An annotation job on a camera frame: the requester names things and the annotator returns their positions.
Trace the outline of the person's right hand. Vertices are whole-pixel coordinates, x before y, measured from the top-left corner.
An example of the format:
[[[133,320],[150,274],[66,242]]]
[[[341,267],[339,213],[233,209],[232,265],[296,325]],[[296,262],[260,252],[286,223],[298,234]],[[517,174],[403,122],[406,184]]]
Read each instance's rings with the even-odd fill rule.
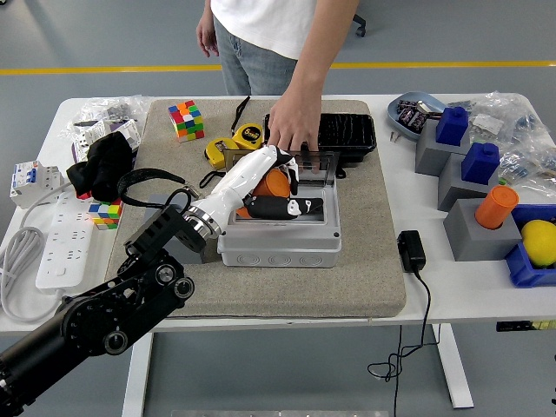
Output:
[[[219,56],[214,16],[210,8],[203,11],[196,27],[196,39],[205,57]]]

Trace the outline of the person's left hand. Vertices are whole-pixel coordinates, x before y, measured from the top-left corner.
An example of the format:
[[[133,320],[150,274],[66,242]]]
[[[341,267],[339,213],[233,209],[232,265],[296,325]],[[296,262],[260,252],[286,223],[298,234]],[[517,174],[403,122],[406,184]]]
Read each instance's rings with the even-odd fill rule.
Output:
[[[303,145],[316,152],[321,120],[321,93],[288,89],[270,110],[269,145],[300,151]]]

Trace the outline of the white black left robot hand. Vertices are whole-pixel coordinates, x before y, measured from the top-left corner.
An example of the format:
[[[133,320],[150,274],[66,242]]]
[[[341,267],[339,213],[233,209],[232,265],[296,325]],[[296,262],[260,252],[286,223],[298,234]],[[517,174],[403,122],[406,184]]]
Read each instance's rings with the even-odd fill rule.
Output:
[[[324,210],[324,200],[299,197],[295,157],[267,146],[248,153],[234,165],[206,198],[193,202],[188,217],[224,230],[234,212],[252,219],[289,221]]]

